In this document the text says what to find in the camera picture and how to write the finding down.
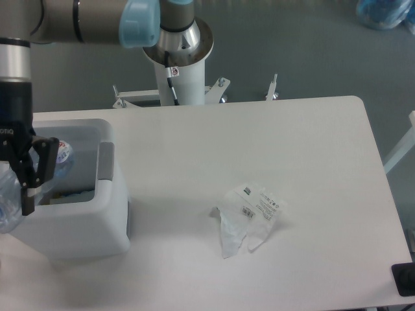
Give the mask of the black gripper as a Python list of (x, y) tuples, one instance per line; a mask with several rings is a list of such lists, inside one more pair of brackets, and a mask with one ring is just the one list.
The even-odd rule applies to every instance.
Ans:
[(52, 180), (59, 147), (55, 137), (33, 137), (32, 113), (32, 84), (2, 81), (1, 161), (9, 162), (19, 181), (23, 216), (35, 210), (34, 191)]

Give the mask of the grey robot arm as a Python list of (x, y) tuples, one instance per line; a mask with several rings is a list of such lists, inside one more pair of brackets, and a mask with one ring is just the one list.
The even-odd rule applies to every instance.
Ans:
[(193, 24), (192, 1), (2, 1), (1, 160), (15, 172), (18, 210), (35, 208), (34, 191), (53, 177), (58, 139), (32, 126), (30, 48), (39, 43), (152, 47), (163, 30)]

